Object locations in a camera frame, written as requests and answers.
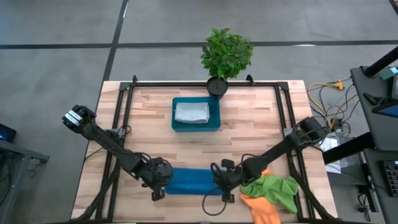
orange cloth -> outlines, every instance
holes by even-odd
[[[261,175],[273,174],[271,170],[262,171]],[[241,199],[250,207],[251,216],[255,224],[280,224],[279,214],[273,204],[265,197],[254,198],[241,194]]]

white cloth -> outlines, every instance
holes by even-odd
[[[188,124],[204,124],[209,121],[208,103],[177,103],[174,120]]]

black plant pot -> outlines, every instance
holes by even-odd
[[[206,83],[207,91],[210,96],[215,96],[221,99],[228,90],[228,82],[217,77],[211,77]]]

potted plant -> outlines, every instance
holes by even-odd
[[[213,29],[211,37],[200,56],[211,78],[207,81],[207,91],[211,96],[222,98],[228,89],[228,78],[236,78],[241,70],[251,65],[253,45],[240,35],[227,34],[229,28]]]

green cloth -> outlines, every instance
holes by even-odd
[[[298,187],[293,177],[284,180],[276,175],[265,175],[245,187],[242,186],[241,192],[252,197],[265,197],[271,204],[280,203],[289,211],[297,213],[293,196],[297,194]]]

